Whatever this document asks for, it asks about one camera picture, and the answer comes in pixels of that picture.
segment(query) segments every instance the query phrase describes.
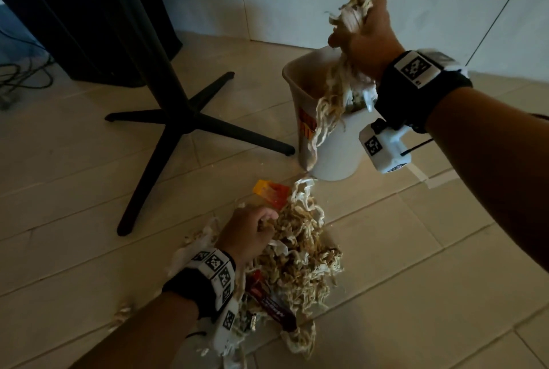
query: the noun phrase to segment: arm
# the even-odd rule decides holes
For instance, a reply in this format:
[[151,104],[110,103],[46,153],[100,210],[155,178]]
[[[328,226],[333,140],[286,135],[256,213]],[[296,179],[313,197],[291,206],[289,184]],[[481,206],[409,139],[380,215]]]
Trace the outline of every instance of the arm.
[[[259,220],[277,219],[267,207],[236,209],[219,235],[216,248],[228,252],[237,268],[259,255],[274,228],[258,230]],[[197,305],[172,292],[162,293],[131,317],[71,369],[168,368],[198,319]]]
[[[361,34],[336,29],[328,43],[379,83],[404,47],[387,0],[373,4]],[[438,103],[425,128],[496,222],[549,271],[549,122],[464,87]]]

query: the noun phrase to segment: person's left hand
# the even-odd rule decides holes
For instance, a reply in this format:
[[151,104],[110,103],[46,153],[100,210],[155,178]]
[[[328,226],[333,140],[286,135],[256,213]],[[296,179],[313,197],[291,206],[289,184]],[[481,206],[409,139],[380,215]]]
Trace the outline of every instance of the person's left hand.
[[265,206],[236,209],[221,231],[215,247],[232,256],[237,268],[244,266],[263,252],[275,233],[271,226],[264,226],[259,230],[259,220],[266,219],[276,220],[278,213]]

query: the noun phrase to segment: handful of shredded material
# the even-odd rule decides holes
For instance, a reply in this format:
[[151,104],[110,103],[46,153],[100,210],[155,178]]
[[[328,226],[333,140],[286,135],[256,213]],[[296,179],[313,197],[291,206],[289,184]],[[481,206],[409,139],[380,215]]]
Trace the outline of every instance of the handful of shredded material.
[[[305,316],[311,315],[314,304],[326,306],[325,300],[330,292],[329,282],[335,285],[335,274],[343,270],[341,251],[335,247],[327,247],[321,241],[325,215],[311,196],[313,185],[312,178],[295,182],[292,194],[280,211],[278,219],[263,224],[275,228],[273,240],[245,270],[245,274],[261,270],[273,291],[285,301],[292,312]],[[186,263],[187,258],[181,255],[186,246],[199,240],[213,243],[217,236],[210,226],[206,226],[186,240],[182,249],[175,253],[168,276],[175,275]],[[237,274],[233,297],[240,300],[240,310],[233,324],[230,354],[223,357],[226,367],[245,367],[238,366],[234,361],[234,353],[240,347],[240,354],[243,355],[241,343],[245,336],[255,331],[258,323],[270,318],[252,297],[244,294],[244,284],[245,275]],[[246,316],[250,313],[255,317],[252,318],[252,330],[247,331],[249,319]],[[308,358],[315,344],[314,322],[308,330],[298,327],[292,333],[282,332],[281,336],[291,352],[303,353]]]
[[[360,33],[371,7],[372,0],[349,0],[339,8],[341,13],[338,17],[330,16],[330,24],[349,33]],[[326,86],[326,93],[316,107],[317,128],[308,143],[311,158],[307,162],[307,171],[315,166],[317,148],[333,132],[341,115],[364,108],[372,111],[377,99],[375,82],[361,73],[343,52],[337,63],[328,70]]]

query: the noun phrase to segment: wooden floor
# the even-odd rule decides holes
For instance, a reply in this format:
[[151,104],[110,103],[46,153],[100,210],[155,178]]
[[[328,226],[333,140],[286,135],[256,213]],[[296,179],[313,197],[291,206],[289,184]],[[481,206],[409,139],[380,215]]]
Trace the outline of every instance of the wooden floor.
[[[189,96],[236,72],[206,114],[296,143],[281,70],[308,50],[189,34],[183,42],[173,65]],[[0,112],[2,369],[67,367],[106,336],[122,301],[152,298],[186,235],[213,216],[222,226],[253,199],[259,178],[290,183],[303,174],[295,156],[196,131],[182,138],[134,232],[120,238],[116,226],[162,127],[103,118],[157,105],[146,87],[53,72],[52,88]],[[546,85],[480,74],[473,82],[549,114]],[[434,143],[413,162],[428,177],[450,168]],[[267,325],[246,341],[250,367],[549,367],[549,275],[460,180],[430,189],[408,169],[381,175],[365,157],[353,177],[318,182],[315,196],[345,266],[330,309],[315,314],[316,351],[309,361],[291,355]],[[189,339],[174,367],[219,365],[193,348]]]

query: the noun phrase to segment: white bucket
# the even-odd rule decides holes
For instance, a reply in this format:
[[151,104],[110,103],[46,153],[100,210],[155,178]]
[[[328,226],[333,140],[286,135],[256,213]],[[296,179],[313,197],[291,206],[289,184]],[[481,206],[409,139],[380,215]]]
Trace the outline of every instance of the white bucket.
[[[294,99],[295,115],[299,128],[299,163],[307,168],[312,156],[307,144],[316,129],[316,105],[318,99],[308,95],[312,80],[322,69],[335,63],[341,54],[339,49],[324,47],[290,61],[282,70],[282,76],[290,85]],[[378,117],[376,111],[362,109],[344,114],[338,126],[318,148],[318,161],[310,171],[313,177],[327,181],[347,178],[359,167],[365,152],[359,141],[360,131]]]

